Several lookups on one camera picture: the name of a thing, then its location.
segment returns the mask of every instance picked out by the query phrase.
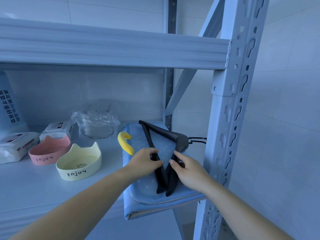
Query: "cat bowl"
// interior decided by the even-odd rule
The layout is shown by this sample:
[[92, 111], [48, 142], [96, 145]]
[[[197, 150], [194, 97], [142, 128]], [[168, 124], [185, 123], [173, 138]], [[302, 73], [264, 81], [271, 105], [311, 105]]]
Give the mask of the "cat bowl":
[[101, 162], [101, 151], [97, 142], [85, 148], [73, 144], [70, 151], [57, 161], [56, 168], [62, 179], [76, 181], [97, 172]]
[[71, 141], [67, 135], [62, 139], [46, 136], [40, 144], [29, 150], [29, 156], [35, 165], [48, 165], [56, 163], [70, 148]]

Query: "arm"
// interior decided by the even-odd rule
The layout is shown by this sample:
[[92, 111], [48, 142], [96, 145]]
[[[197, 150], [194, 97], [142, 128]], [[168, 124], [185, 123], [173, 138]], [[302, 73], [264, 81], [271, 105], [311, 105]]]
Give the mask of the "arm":
[[230, 190], [214, 181], [200, 163], [178, 152], [185, 168], [170, 160], [182, 183], [205, 194], [218, 208], [234, 234], [241, 239], [292, 239], [284, 231], [264, 218]]
[[11, 239], [85, 239], [130, 184], [163, 165], [163, 161], [150, 160], [150, 154], [156, 152], [155, 148], [141, 149], [125, 167], [76, 194]]

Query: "yellow rubber toy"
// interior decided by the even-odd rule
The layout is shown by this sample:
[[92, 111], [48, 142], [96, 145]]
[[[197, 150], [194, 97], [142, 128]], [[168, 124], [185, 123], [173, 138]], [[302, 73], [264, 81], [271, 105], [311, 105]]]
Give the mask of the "yellow rubber toy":
[[118, 135], [118, 142], [123, 150], [125, 150], [130, 155], [134, 155], [134, 149], [131, 145], [129, 145], [126, 141], [126, 139], [130, 140], [132, 138], [131, 135], [129, 135], [127, 132], [122, 131]]

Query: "shelf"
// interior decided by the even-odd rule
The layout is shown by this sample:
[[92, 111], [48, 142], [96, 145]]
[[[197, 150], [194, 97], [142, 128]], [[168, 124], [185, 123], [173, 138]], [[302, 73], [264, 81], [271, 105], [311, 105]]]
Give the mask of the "shelf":
[[0, 62], [226, 69], [230, 40], [0, 18]]
[[[75, 129], [72, 142], [81, 147], [92, 146], [94, 141], [79, 139]], [[18, 162], [0, 164], [0, 239], [18, 231], [62, 202], [122, 167], [122, 148], [117, 138], [98, 140], [102, 152], [102, 166], [92, 176], [65, 181], [55, 164], [34, 165], [27, 154]], [[123, 216], [121, 195], [105, 218]]]

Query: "wet wipes package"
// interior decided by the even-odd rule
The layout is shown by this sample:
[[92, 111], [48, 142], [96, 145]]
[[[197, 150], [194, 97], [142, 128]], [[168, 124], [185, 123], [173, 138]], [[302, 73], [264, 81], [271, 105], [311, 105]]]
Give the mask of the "wet wipes package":
[[13, 133], [0, 139], [0, 164], [19, 161], [40, 142], [39, 133]]
[[40, 141], [43, 141], [45, 136], [50, 136], [54, 139], [61, 139], [68, 135], [69, 139], [73, 131], [73, 123], [71, 121], [51, 123], [40, 135]]

